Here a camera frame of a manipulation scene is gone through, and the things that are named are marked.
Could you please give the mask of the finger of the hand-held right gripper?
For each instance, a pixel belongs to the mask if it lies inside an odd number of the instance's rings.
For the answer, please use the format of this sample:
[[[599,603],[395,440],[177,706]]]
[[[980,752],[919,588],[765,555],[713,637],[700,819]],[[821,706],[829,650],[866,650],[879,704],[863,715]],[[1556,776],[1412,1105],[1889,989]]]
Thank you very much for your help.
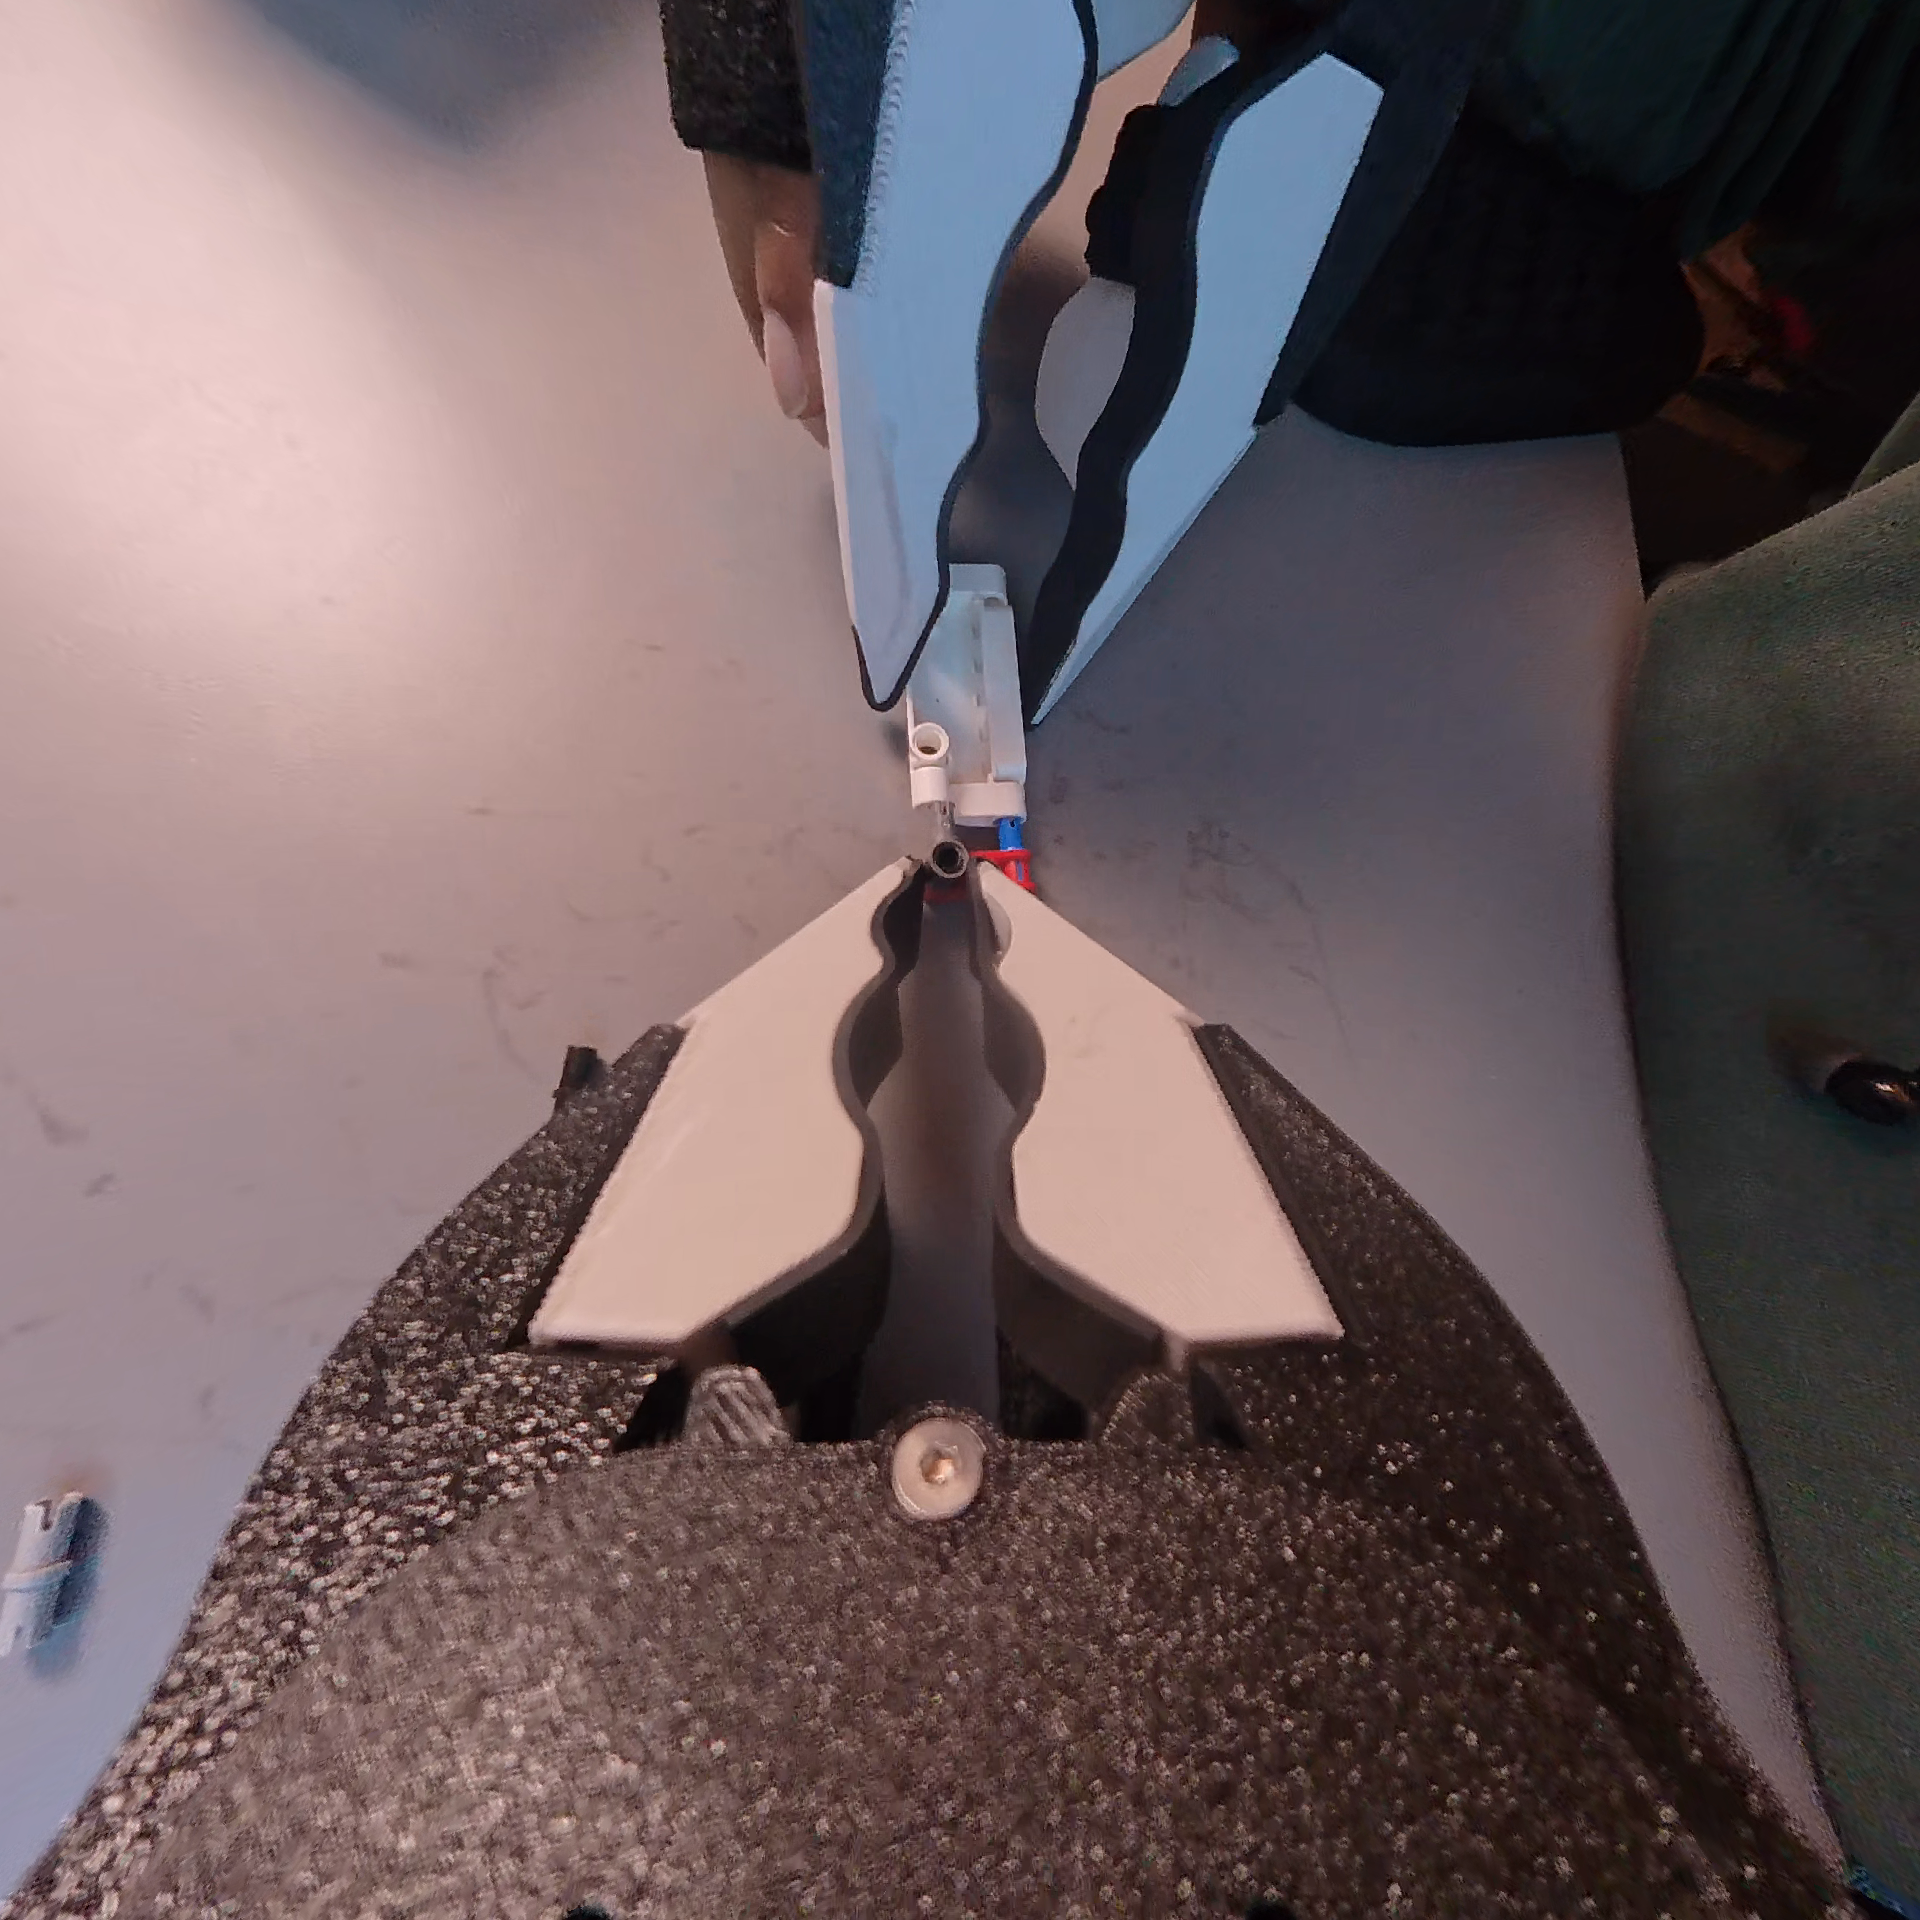
[[[1031,723],[1253,446],[1381,98],[1337,54],[1288,54],[1163,105],[1132,284],[1090,277],[1042,349],[1039,426],[1073,509],[1026,622]]]
[[[815,4],[815,288],[860,677],[890,709],[948,594],[985,435],[980,331],[1097,76],[1075,3]]]

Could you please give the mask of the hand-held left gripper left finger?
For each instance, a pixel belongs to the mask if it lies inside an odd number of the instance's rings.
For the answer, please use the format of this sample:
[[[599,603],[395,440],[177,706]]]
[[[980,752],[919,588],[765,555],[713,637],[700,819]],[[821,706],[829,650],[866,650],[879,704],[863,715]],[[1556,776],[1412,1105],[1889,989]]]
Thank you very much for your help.
[[[531,1344],[733,1357],[804,1442],[857,1436],[892,1234],[872,1105],[901,1053],[929,870],[898,859],[680,1022]]]

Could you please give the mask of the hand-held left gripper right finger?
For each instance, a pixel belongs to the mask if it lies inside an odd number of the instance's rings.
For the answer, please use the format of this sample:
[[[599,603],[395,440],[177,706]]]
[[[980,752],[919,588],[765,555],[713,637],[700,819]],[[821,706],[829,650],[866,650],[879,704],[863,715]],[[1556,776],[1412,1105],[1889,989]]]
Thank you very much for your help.
[[[1099,1425],[1141,1377],[1337,1349],[1341,1326],[1193,1012],[991,867],[971,876],[994,1170],[996,1330]]]

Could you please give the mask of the white toy panel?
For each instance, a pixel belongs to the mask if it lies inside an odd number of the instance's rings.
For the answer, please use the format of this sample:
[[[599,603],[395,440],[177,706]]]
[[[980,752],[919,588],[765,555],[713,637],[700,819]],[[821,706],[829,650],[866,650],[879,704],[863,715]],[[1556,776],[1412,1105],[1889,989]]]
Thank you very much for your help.
[[[903,706],[913,804],[948,804],[963,827],[1025,817],[1018,625],[1002,566],[951,566]]]

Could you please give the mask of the light grey toy pin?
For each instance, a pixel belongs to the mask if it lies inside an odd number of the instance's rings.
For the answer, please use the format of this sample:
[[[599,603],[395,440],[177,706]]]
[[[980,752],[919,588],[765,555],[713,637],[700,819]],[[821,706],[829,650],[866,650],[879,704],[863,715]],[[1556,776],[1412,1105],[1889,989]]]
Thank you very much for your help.
[[[36,1648],[57,1629],[65,1593],[88,1558],[90,1509],[85,1492],[24,1507],[2,1573],[2,1659]]]

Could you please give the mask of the person's right forearm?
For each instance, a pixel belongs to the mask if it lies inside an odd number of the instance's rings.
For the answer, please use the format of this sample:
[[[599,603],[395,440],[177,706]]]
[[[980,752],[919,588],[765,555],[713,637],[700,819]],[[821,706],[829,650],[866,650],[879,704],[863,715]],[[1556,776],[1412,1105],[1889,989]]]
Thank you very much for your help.
[[[1744,224],[1916,224],[1916,4],[1503,4],[1421,194],[1292,402],[1359,440],[1613,435],[1691,380]]]

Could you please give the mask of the person's right hand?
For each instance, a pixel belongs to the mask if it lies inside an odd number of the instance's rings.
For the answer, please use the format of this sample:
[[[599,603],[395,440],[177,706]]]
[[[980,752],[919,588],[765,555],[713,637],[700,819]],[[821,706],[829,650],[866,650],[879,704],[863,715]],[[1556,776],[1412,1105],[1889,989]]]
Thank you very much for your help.
[[[794,6],[663,3],[660,28],[675,130],[704,161],[737,305],[781,417],[828,444],[811,298],[821,192]]]

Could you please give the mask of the person's green top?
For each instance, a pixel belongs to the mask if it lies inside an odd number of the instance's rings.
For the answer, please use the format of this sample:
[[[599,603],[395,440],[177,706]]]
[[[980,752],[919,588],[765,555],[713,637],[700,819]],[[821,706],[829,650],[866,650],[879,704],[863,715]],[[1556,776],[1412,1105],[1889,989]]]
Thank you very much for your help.
[[[1842,1849],[1916,1914],[1917,472],[1665,588],[1617,899],[1680,1280],[1760,1500]]]

